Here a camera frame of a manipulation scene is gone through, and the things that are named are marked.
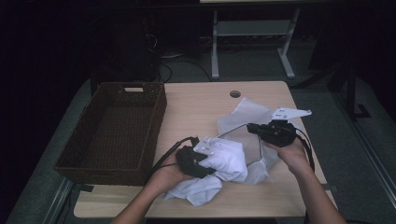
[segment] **white cloth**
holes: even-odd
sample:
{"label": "white cloth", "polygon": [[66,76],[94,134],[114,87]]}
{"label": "white cloth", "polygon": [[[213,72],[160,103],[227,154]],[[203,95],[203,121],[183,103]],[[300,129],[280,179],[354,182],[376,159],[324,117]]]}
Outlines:
{"label": "white cloth", "polygon": [[165,194],[165,200],[187,199],[194,206],[208,203],[222,188],[221,180],[244,182],[248,176],[245,154],[241,143],[212,138],[209,141],[213,155],[200,161],[200,165],[217,171],[213,175],[179,183]]}

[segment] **wooden table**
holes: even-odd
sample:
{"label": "wooden table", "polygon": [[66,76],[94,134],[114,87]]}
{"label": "wooden table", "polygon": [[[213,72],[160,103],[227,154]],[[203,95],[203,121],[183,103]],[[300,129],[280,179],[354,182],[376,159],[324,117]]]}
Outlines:
{"label": "wooden table", "polygon": [[[176,141],[187,136],[218,135],[217,120],[231,113],[242,97],[273,109],[296,107],[288,86],[281,81],[172,83],[165,84],[165,91],[168,105],[154,162]],[[230,91],[240,91],[241,97],[232,98]],[[294,121],[304,129],[300,119]],[[326,183],[315,154],[314,160],[318,179]],[[303,217],[304,202],[286,164],[279,161],[269,173],[271,177],[256,186],[223,182],[215,198],[198,207],[187,200],[164,201],[160,196],[148,210],[147,217]],[[140,189],[94,186],[92,192],[80,193],[74,213],[77,217],[114,217]]]}

